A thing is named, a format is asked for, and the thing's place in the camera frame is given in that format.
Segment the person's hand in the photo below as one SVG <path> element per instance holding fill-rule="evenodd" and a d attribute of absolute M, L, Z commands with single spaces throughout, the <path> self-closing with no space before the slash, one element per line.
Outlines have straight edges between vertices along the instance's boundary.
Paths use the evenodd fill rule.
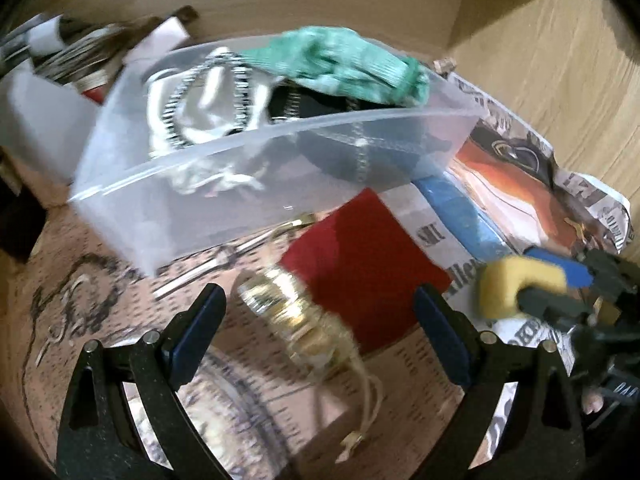
<path fill-rule="evenodd" d="M 604 395 L 599 388 L 585 388 L 582 392 L 582 411 L 586 415 L 599 413 L 604 407 Z"/>

